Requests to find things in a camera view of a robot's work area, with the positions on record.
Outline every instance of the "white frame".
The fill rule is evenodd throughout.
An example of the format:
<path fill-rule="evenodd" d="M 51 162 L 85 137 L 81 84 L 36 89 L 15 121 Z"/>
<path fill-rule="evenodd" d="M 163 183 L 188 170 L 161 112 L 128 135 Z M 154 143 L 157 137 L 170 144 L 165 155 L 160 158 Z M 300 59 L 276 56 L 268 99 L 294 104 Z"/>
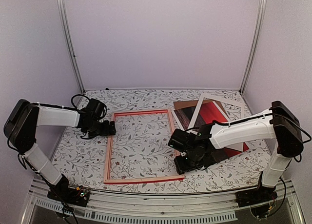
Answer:
<path fill-rule="evenodd" d="M 201 105 L 202 105 L 202 103 L 203 103 L 205 98 L 206 99 L 210 99 L 210 100 L 214 100 L 214 101 L 219 101 L 221 103 L 227 103 L 227 104 L 231 104 L 231 105 L 234 105 L 234 106 L 238 106 L 238 107 L 241 108 L 240 118 L 244 118 L 245 117 L 245 104 L 244 103 L 241 103 L 241 102 L 238 102 L 238 101 L 232 101 L 232 100 L 229 100 L 229 99 L 226 99 L 226 98 L 223 98 L 223 97 L 219 97 L 219 96 L 214 96 L 214 95 L 209 94 L 209 93 L 201 93 L 201 95 L 199 97 L 199 100 L 198 100 L 198 103 L 196 105 L 195 111 L 193 113 L 192 119 L 190 121 L 188 129 L 194 127 L 196 119 L 197 119 L 199 111 L 200 111 L 200 107 L 201 107 Z"/>

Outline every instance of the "vent grille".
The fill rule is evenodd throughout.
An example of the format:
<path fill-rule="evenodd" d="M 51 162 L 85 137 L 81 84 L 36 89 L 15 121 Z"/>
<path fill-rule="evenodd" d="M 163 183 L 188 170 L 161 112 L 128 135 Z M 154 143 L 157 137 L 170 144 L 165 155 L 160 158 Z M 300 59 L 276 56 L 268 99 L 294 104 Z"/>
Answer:
<path fill-rule="evenodd" d="M 61 204 L 55 203 L 53 201 L 47 201 L 47 200 L 40 199 L 40 198 L 37 198 L 36 205 L 50 209 L 55 212 L 62 212 L 62 208 L 63 208 Z M 155 218 L 155 217 L 130 217 L 130 216 L 105 214 L 102 212 L 86 210 L 84 212 L 84 215 L 76 214 L 76 216 L 79 218 L 84 218 L 84 219 L 89 219 L 89 220 L 98 221 L 101 223 L 109 223 L 109 224 L 216 224 L 216 223 L 225 223 L 225 222 L 231 222 L 231 221 L 237 220 L 235 212 L 227 212 L 223 214 L 205 215 L 205 216 L 198 216 L 198 217 Z"/>

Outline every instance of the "picture frame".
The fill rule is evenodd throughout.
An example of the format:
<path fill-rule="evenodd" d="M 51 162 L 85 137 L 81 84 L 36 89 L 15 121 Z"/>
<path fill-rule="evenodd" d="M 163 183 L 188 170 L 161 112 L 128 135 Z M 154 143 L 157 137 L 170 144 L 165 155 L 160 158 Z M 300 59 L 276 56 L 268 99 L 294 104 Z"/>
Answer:
<path fill-rule="evenodd" d="M 125 111 L 125 112 L 115 112 L 112 114 L 111 121 L 115 121 L 116 117 L 120 116 L 129 116 L 129 115 L 143 115 L 143 114 L 159 114 L 166 113 L 169 120 L 169 129 L 171 134 L 173 134 L 175 130 L 173 117 L 170 109 L 152 109 L 152 110 L 135 110 L 135 111 Z M 163 177 L 152 177 L 152 178 L 137 178 L 137 179 L 111 179 L 111 159 L 113 152 L 113 140 L 114 136 L 109 136 L 107 142 L 107 150 L 106 150 L 106 161 L 105 161 L 105 169 L 104 169 L 104 183 L 105 184 L 134 184 L 134 183 L 157 183 L 157 182 L 168 182 L 168 181 L 176 181 L 183 180 L 185 178 L 184 175 L 174 175 L 174 176 L 163 176 Z M 179 156 L 180 152 L 174 150 L 175 156 Z"/>
<path fill-rule="evenodd" d="M 238 102 L 238 101 L 232 101 L 232 100 L 220 97 L 220 96 L 214 96 L 214 95 L 209 94 L 209 93 L 201 93 L 201 95 L 199 97 L 199 100 L 198 100 L 198 103 L 196 105 L 195 111 L 194 111 L 194 113 L 192 115 L 192 118 L 191 118 L 191 121 L 190 121 L 190 124 L 189 124 L 189 127 L 188 127 L 189 129 L 194 127 L 195 122 L 196 122 L 197 117 L 198 117 L 198 114 L 199 114 L 199 111 L 200 111 L 200 108 L 201 108 L 201 105 L 202 105 L 204 99 L 210 99 L 210 100 L 214 100 L 214 101 L 219 101 L 221 103 L 227 103 L 227 104 L 231 104 L 231 105 L 240 107 L 241 108 L 240 118 L 244 118 L 245 117 L 245 105 L 244 105 L 244 103 L 241 103 L 241 102 Z"/>

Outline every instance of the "table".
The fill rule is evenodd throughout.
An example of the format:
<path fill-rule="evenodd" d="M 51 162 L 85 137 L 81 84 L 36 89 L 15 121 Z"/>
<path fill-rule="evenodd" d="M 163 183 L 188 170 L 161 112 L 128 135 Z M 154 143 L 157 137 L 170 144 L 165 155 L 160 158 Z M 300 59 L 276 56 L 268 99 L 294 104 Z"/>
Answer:
<path fill-rule="evenodd" d="M 198 100 L 202 92 L 244 102 L 238 91 L 231 90 L 100 90 L 87 91 L 90 98 L 108 107 L 106 120 L 117 111 L 174 108 L 174 101 Z M 83 99 L 79 108 L 85 106 Z M 231 120 L 240 116 L 239 109 L 223 105 Z M 245 105 L 245 116 L 250 111 Z M 259 174 L 267 166 L 270 152 L 263 140 L 247 142 L 249 150 L 205 171 L 186 174 L 183 181 L 106 185 L 103 183 L 107 138 L 80 139 L 79 129 L 67 128 L 53 157 L 53 165 L 63 173 L 71 185 L 80 184 L 98 190 L 131 193 L 199 193 L 216 192 L 257 185 Z"/>

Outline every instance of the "purple-white backdrop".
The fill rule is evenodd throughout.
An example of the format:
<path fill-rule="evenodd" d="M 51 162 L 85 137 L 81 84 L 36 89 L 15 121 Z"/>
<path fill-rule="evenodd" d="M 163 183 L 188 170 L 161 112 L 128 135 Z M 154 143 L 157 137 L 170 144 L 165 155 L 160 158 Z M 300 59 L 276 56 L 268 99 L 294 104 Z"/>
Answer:
<path fill-rule="evenodd" d="M 86 89 L 239 89 L 259 0 L 65 0 Z"/>

